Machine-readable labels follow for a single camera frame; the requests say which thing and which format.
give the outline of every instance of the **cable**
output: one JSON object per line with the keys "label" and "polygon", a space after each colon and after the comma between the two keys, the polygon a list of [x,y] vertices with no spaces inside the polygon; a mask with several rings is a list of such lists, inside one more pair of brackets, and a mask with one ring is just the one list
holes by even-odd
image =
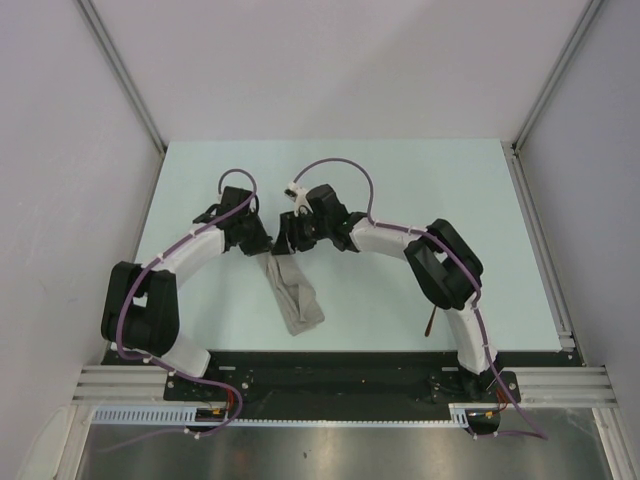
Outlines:
{"label": "cable", "polygon": [[351,165],[351,166],[357,168],[358,170],[360,170],[360,172],[367,179],[367,183],[369,184],[369,202],[367,204],[366,214],[367,214],[367,220],[369,220],[369,222],[372,225],[374,225],[376,227],[386,228],[388,230],[395,230],[395,231],[404,232],[404,233],[412,233],[414,235],[421,235],[421,236],[431,240],[433,243],[435,243],[438,246],[438,248],[440,248],[444,253],[446,253],[447,257],[449,257],[456,264],[456,266],[458,268],[460,268],[462,273],[464,273],[465,277],[469,280],[469,282],[473,286],[473,289],[475,290],[476,295],[473,298],[473,300],[471,301],[471,309],[473,310],[473,313],[474,313],[474,315],[476,317],[476,320],[478,321],[478,326],[480,328],[480,335],[482,337],[482,345],[483,345],[484,354],[485,354],[485,357],[487,359],[487,362],[489,363],[489,367],[491,368],[491,372],[493,373],[494,377],[496,378],[496,382],[498,382],[499,387],[502,388],[502,391],[506,395],[506,397],[509,400],[509,402],[511,402],[511,404],[514,406],[516,411],[520,414],[522,419],[529,425],[529,427],[531,427],[534,430],[534,432],[526,432],[526,431],[521,431],[521,430],[508,430],[508,431],[503,431],[503,432],[497,432],[497,434],[489,434],[489,435],[476,435],[475,433],[473,433],[474,438],[476,438],[476,437],[496,437],[496,436],[523,435],[523,436],[531,436],[531,437],[541,438],[543,440],[548,440],[549,437],[547,436],[547,434],[522,409],[522,407],[518,404],[516,399],[513,397],[513,395],[511,394],[511,392],[509,391],[509,389],[505,385],[504,381],[500,377],[500,374],[499,374],[498,370],[496,369],[495,365],[493,364],[493,361],[491,360],[491,351],[489,350],[489,337],[487,335],[487,329],[486,329],[486,326],[485,326],[485,323],[484,323],[484,319],[482,318],[482,314],[480,313],[480,309],[478,308],[478,301],[480,300],[481,295],[482,295],[481,294],[480,285],[478,284],[478,282],[476,281],[474,276],[471,274],[469,269],[464,265],[462,260],[460,260],[460,258],[458,258],[458,256],[449,247],[447,247],[438,237],[436,237],[435,235],[430,234],[426,230],[419,230],[419,229],[410,228],[410,227],[407,228],[407,227],[402,227],[400,225],[395,225],[393,223],[383,223],[383,222],[375,221],[373,219],[372,214],[371,214],[371,211],[373,209],[373,199],[374,199],[374,195],[375,195],[374,186],[373,186],[373,180],[371,179],[371,175],[369,175],[369,173],[361,165],[359,165],[358,163],[354,162],[353,160],[348,160],[346,158],[325,158],[325,159],[322,159],[322,160],[318,160],[316,162],[313,162],[313,163],[307,165],[305,168],[303,168],[302,171],[300,171],[300,173],[298,173],[298,175],[295,177],[295,179],[293,181],[295,183],[297,183],[300,180],[300,178],[302,178],[302,176],[305,173],[307,173],[309,170],[311,170],[312,168],[317,167],[318,165],[321,165],[323,163],[330,163],[330,162],[331,163],[332,162],[335,162],[335,163],[346,163],[348,165]]}
{"label": "cable", "polygon": [[[212,228],[213,226],[215,226],[219,222],[222,222],[222,221],[226,220],[227,218],[231,217],[232,215],[235,215],[237,212],[239,212],[243,208],[247,207],[251,203],[251,201],[254,198],[256,198],[256,193],[258,191],[258,185],[256,184],[256,181],[253,178],[253,176],[249,172],[247,172],[246,170],[243,170],[241,168],[232,168],[232,169],[227,170],[226,172],[224,172],[222,174],[222,176],[220,177],[220,180],[218,181],[218,193],[222,192],[222,182],[223,182],[223,180],[227,177],[227,175],[229,175],[231,173],[242,173],[243,175],[245,175],[251,181],[251,185],[253,187],[253,191],[251,192],[251,195],[249,196],[249,198],[247,198],[244,202],[242,202],[237,207],[232,208],[231,210],[229,210],[224,215],[220,215],[219,217],[214,218],[209,223],[207,223],[207,224],[203,225],[202,227],[196,229],[195,232],[193,233],[193,235],[191,235],[189,233],[189,234],[185,235],[184,237],[182,237],[180,240],[178,240],[176,243],[171,245],[169,248],[167,248],[164,252],[162,252],[156,258],[151,260],[142,269],[142,272],[140,272],[140,275],[138,275],[138,277],[133,282],[133,285],[131,286],[131,289],[129,290],[129,293],[127,293],[127,296],[125,297],[124,303],[122,304],[122,309],[120,310],[120,315],[118,316],[118,323],[117,323],[117,326],[116,326],[116,347],[118,349],[118,355],[120,355],[120,357],[122,359],[124,359],[124,360],[140,360],[141,358],[145,358],[145,359],[149,358],[147,355],[143,355],[143,354],[140,354],[140,353],[133,353],[133,354],[128,353],[127,351],[125,351],[124,346],[123,346],[123,342],[122,342],[122,336],[123,336],[123,332],[124,332],[124,322],[125,322],[125,319],[127,318],[127,312],[129,311],[129,308],[131,307],[131,304],[133,303],[133,297],[135,296],[135,293],[138,291],[138,288],[140,288],[140,285],[144,281],[145,277],[149,274],[149,272],[154,267],[156,267],[157,265],[162,263],[165,258],[169,257],[172,253],[174,253],[180,247],[182,247],[186,243],[188,243],[191,240],[193,240],[195,237],[200,235],[202,232],[205,232],[206,230]],[[174,371],[174,369],[172,367],[170,367],[169,365],[166,365],[165,363],[163,363],[162,361],[160,361],[160,360],[158,360],[156,358],[151,357],[151,362],[154,363],[155,365],[159,366],[159,367],[164,368],[165,370],[170,371],[170,372]],[[221,430],[222,428],[226,427],[231,422],[233,422],[240,415],[240,412],[242,411],[242,407],[243,407],[242,395],[232,385],[229,385],[228,383],[223,383],[223,382],[216,382],[214,380],[206,380],[204,378],[192,377],[191,375],[187,375],[186,373],[178,372],[178,371],[175,371],[175,375],[177,375],[179,377],[182,377],[182,378],[184,378],[186,380],[190,380],[192,382],[201,383],[203,385],[210,385],[210,386],[213,386],[213,387],[224,388],[225,390],[227,390],[227,392],[229,392],[229,391],[232,392],[238,398],[238,406],[237,406],[235,412],[233,413],[233,415],[231,415],[229,418],[224,420],[222,423],[220,423],[220,425],[218,425],[217,427],[213,428],[212,430],[209,430],[209,431],[206,431],[206,432],[197,433],[195,435],[196,439],[197,438],[201,438],[201,437],[208,437],[208,436],[211,436],[211,435],[215,434],[216,432],[218,432],[219,430]],[[111,452],[113,450],[116,450],[116,449],[119,449],[119,448],[122,448],[122,447],[125,447],[125,446],[128,446],[128,445],[132,445],[132,444],[137,443],[137,442],[139,442],[141,440],[145,440],[147,438],[151,438],[151,437],[154,437],[156,435],[163,435],[165,433],[171,433],[171,432],[177,432],[177,431],[184,431],[184,430],[177,429],[177,428],[170,428],[170,429],[167,428],[167,429],[157,430],[155,432],[151,432],[151,433],[147,433],[145,435],[141,435],[140,437],[136,437],[136,438],[133,438],[131,440],[127,440],[126,442],[122,442],[122,443],[119,443],[117,445],[113,445],[111,447],[108,447],[106,449],[102,449],[100,451],[102,451],[102,452]]]}
{"label": "cable", "polygon": [[498,410],[498,413],[500,412],[504,412],[507,407],[509,406],[509,400],[507,399],[507,397],[504,395],[504,393],[502,393],[502,389],[501,388],[497,388],[496,389],[496,396],[498,397],[498,407],[500,407],[500,410]]}

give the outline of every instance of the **white panel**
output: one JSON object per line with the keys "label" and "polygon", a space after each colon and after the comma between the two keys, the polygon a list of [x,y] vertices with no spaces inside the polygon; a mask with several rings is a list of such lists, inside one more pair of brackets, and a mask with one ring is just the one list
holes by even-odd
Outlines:
{"label": "white panel", "polygon": [[[484,263],[483,313],[492,344],[503,350],[558,350],[553,318],[506,161],[497,140],[272,141],[171,143],[140,244],[147,260],[182,236],[216,201],[218,177],[231,167],[258,182],[260,217],[275,238],[283,191],[313,160],[337,155],[361,162],[377,185],[374,215],[405,225],[448,219]],[[226,181],[245,186],[240,175]],[[299,184],[330,183],[351,211],[368,189],[348,165],[322,165]],[[405,261],[339,252],[329,240],[296,261],[317,289],[326,320],[292,337],[255,259],[238,248],[204,265],[179,291],[181,332],[199,345],[235,350],[454,350],[439,311]]]}
{"label": "white panel", "polygon": [[71,1],[0,6],[0,477],[104,348],[159,159]]}
{"label": "white panel", "polygon": [[[400,226],[406,229],[411,228],[408,225]],[[407,245],[420,238],[419,235],[409,234],[407,231],[398,232],[397,230],[376,228],[367,218],[356,223],[349,236],[359,252],[375,252],[402,261],[407,260],[404,255],[404,249],[407,248]]]}
{"label": "white panel", "polygon": [[640,448],[640,3],[609,2],[523,154],[569,310]]}
{"label": "white panel", "polygon": [[512,140],[586,0],[97,0],[171,140]]}

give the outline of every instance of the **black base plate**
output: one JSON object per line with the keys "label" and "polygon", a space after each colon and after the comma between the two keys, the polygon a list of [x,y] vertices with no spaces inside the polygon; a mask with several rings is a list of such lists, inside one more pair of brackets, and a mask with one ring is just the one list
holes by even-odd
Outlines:
{"label": "black base plate", "polygon": [[[223,369],[209,376],[241,392],[242,418],[252,420],[448,420],[449,403],[473,402],[462,391],[459,373],[450,367],[443,371],[440,366],[407,364],[406,358],[387,354],[374,354],[377,358],[370,358],[368,365],[355,356],[352,362],[337,361],[339,357],[344,361],[345,354],[300,355],[293,364],[290,356],[268,357],[251,366],[219,359]],[[511,393],[519,400],[515,374],[504,371],[501,376],[514,386]],[[224,402],[227,395],[221,389],[168,377],[164,399]],[[479,401],[497,404],[495,387],[483,392]]]}

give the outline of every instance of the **table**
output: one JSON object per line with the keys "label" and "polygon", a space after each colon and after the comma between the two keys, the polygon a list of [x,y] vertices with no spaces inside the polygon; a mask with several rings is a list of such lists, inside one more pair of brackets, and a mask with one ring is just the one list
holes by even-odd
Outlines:
{"label": "table", "polygon": [[[258,182],[260,217],[269,234],[292,209],[283,190],[307,164],[345,157],[362,164],[376,185],[374,217],[408,225],[449,220],[485,267],[481,307],[499,350],[557,351],[560,343],[500,142],[496,139],[367,141],[172,142],[146,221],[137,261],[147,262],[216,202],[227,169],[249,170]],[[300,182],[331,184],[350,211],[364,210],[360,172],[325,164]],[[249,188],[234,174],[227,184]],[[204,265],[179,291],[181,331],[217,350],[455,350],[438,312],[409,266],[376,254],[341,253],[329,240],[296,260],[317,290],[326,319],[289,335],[267,280],[239,249]]]}

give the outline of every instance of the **fabric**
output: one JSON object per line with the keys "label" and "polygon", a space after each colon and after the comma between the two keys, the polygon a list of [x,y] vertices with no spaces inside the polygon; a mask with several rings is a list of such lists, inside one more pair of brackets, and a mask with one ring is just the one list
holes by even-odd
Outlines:
{"label": "fabric", "polygon": [[257,256],[291,335],[298,335],[324,321],[316,291],[302,273],[293,255],[263,253]]}

